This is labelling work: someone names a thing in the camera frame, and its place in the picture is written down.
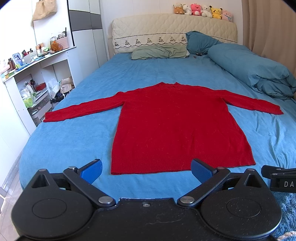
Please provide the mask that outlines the beige handbag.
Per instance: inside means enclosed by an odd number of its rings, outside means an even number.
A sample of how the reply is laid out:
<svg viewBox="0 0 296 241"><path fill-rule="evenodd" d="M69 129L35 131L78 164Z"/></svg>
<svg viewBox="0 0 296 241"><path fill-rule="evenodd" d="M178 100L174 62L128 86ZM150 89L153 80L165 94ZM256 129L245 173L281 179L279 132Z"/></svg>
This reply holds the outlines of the beige handbag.
<svg viewBox="0 0 296 241"><path fill-rule="evenodd" d="M62 94L66 94L68 92L70 92L72 89L74 89L74 83L73 83L73 79L72 77L67 77L67 78L63 78L61 80L61 84L60 84L60 92Z"/></svg>

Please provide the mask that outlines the light pink plush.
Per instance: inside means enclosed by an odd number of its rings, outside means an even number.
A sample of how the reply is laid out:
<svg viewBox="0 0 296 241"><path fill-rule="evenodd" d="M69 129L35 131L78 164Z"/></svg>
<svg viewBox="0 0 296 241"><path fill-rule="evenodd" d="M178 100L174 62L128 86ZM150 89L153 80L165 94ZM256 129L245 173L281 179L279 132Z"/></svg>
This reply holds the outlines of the light pink plush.
<svg viewBox="0 0 296 241"><path fill-rule="evenodd" d="M227 10L221 12L221 19L229 22L233 22L233 14Z"/></svg>

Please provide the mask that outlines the red knit sweater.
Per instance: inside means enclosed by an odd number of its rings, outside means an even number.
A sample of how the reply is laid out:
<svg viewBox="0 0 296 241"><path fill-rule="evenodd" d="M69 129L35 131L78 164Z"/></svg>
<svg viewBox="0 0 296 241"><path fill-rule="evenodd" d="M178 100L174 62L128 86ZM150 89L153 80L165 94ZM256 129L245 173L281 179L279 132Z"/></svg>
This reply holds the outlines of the red knit sweater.
<svg viewBox="0 0 296 241"><path fill-rule="evenodd" d="M159 83L52 111L45 121L121 108L111 150L113 175L188 171L193 159L213 168L254 165L229 105L282 114L275 104L227 90Z"/></svg>

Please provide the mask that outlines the green pillow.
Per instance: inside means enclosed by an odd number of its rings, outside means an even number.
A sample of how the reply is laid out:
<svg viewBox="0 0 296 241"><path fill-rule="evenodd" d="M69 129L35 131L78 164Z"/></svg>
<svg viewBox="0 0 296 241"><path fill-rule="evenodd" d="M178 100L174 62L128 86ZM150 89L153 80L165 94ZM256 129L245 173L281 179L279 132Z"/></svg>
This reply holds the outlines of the green pillow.
<svg viewBox="0 0 296 241"><path fill-rule="evenodd" d="M150 45L137 47L131 54L132 60L146 60L151 58L185 58L190 55L184 45Z"/></svg>

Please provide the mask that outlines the red box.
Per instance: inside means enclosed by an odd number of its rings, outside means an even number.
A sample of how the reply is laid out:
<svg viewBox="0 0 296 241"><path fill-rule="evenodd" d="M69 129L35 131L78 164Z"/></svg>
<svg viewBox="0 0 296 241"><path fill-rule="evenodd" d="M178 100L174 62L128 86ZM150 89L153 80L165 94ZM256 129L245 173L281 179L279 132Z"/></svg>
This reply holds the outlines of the red box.
<svg viewBox="0 0 296 241"><path fill-rule="evenodd" d="M35 90L36 90L36 91L42 91L42 90L45 89L46 87L47 87L47 86L46 86L46 83L43 82L43 83L41 83L41 84L36 85L36 86L35 86Z"/></svg>

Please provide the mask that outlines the white grey wardrobe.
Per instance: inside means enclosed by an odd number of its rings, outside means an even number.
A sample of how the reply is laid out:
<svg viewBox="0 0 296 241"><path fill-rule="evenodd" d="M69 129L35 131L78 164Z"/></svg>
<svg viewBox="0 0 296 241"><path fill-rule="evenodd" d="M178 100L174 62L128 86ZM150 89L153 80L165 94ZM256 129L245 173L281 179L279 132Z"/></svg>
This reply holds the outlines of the white grey wardrobe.
<svg viewBox="0 0 296 241"><path fill-rule="evenodd" d="M82 78L85 79L108 61L100 2L68 1L68 13Z"/></svg>

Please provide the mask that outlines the white shelf desk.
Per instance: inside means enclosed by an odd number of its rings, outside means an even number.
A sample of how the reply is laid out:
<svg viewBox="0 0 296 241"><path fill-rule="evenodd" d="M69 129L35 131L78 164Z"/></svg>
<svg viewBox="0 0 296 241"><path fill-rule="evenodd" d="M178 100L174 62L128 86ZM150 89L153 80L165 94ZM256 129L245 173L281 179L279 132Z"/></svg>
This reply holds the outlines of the white shelf desk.
<svg viewBox="0 0 296 241"><path fill-rule="evenodd" d="M60 81L68 75L72 77L74 86L83 80L77 47L62 50L35 61L8 79L2 79L14 108L29 135L34 132L36 125L25 107L18 86L29 77L32 77L36 84L44 82L49 86L50 81Z"/></svg>

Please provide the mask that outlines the beige curtain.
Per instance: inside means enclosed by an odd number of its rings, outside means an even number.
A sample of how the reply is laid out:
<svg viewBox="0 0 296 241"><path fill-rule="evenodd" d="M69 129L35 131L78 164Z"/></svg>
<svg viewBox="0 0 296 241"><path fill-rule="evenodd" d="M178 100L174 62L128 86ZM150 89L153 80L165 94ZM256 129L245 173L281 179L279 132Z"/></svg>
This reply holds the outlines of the beige curtain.
<svg viewBox="0 0 296 241"><path fill-rule="evenodd" d="M295 11L284 1L242 1L243 45L295 75Z"/></svg>

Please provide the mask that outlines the rolled teal duvet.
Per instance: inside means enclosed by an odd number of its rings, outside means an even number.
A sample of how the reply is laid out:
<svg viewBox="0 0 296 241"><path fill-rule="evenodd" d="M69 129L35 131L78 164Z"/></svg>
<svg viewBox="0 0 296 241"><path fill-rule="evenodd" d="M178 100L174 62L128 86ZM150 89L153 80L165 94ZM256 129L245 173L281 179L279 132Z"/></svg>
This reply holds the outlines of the rolled teal duvet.
<svg viewBox="0 0 296 241"><path fill-rule="evenodd" d="M212 46L208 56L256 92L283 100L294 98L295 77L276 61L260 57L243 45L228 43Z"/></svg>

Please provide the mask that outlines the white bear plush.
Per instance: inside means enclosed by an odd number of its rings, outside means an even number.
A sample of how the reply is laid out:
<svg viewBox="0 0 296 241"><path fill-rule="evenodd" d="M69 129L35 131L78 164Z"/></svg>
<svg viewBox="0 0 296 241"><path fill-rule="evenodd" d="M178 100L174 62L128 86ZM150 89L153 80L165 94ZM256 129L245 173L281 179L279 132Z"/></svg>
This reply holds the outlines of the white bear plush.
<svg viewBox="0 0 296 241"><path fill-rule="evenodd" d="M207 17L207 18L212 18L212 12L210 9L210 6L207 5L202 5L201 6L201 16Z"/></svg>

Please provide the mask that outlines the cream quilted headboard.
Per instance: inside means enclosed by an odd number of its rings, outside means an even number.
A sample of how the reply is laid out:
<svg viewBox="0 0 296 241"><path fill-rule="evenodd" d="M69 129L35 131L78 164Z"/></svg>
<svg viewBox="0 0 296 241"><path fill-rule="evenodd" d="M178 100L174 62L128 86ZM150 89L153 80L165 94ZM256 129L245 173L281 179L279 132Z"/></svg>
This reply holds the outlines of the cream quilted headboard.
<svg viewBox="0 0 296 241"><path fill-rule="evenodd" d="M187 44L186 33L197 31L223 43L238 43L235 23L203 16L148 14L112 21L115 54L131 53L135 48L153 44Z"/></svg>

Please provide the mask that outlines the brown plush toy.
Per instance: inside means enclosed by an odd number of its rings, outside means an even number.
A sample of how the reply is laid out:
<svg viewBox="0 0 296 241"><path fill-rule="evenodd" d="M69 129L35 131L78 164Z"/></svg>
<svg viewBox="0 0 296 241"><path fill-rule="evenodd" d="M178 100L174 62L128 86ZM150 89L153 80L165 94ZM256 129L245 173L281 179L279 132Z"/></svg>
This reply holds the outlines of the brown plush toy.
<svg viewBox="0 0 296 241"><path fill-rule="evenodd" d="M185 13L181 3L174 4L173 8L174 8L174 14L183 15Z"/></svg>

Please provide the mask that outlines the white plush toy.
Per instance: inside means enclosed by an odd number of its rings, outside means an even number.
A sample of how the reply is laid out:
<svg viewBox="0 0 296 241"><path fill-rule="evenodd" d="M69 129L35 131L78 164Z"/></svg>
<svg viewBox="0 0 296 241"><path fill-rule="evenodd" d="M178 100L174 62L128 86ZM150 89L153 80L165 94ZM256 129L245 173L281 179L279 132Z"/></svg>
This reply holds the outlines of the white plush toy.
<svg viewBox="0 0 296 241"><path fill-rule="evenodd" d="M183 11L184 11L185 15L191 15L192 14L191 7L188 4L183 4L182 8L183 8Z"/></svg>

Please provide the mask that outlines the yellow pikachu plush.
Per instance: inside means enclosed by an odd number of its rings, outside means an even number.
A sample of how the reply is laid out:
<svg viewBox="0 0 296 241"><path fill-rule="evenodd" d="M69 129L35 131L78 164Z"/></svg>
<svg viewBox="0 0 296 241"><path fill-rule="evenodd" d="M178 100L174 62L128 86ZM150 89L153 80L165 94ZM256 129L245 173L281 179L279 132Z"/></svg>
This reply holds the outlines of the yellow pikachu plush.
<svg viewBox="0 0 296 241"><path fill-rule="evenodd" d="M212 13L212 18L215 18L215 19L219 19L221 20L222 19L222 8L214 8L212 6L209 6L210 7L210 10L211 10L211 13Z"/></svg>

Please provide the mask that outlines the orange bear plush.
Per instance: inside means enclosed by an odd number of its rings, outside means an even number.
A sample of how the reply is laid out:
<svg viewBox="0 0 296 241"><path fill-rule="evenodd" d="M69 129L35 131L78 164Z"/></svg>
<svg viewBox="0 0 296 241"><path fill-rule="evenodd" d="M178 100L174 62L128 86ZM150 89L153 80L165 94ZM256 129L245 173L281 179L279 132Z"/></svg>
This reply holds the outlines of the orange bear plush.
<svg viewBox="0 0 296 241"><path fill-rule="evenodd" d="M51 51L56 53L56 52L59 52L61 50L63 50L63 46L61 44L59 44L57 41L53 41L51 43Z"/></svg>

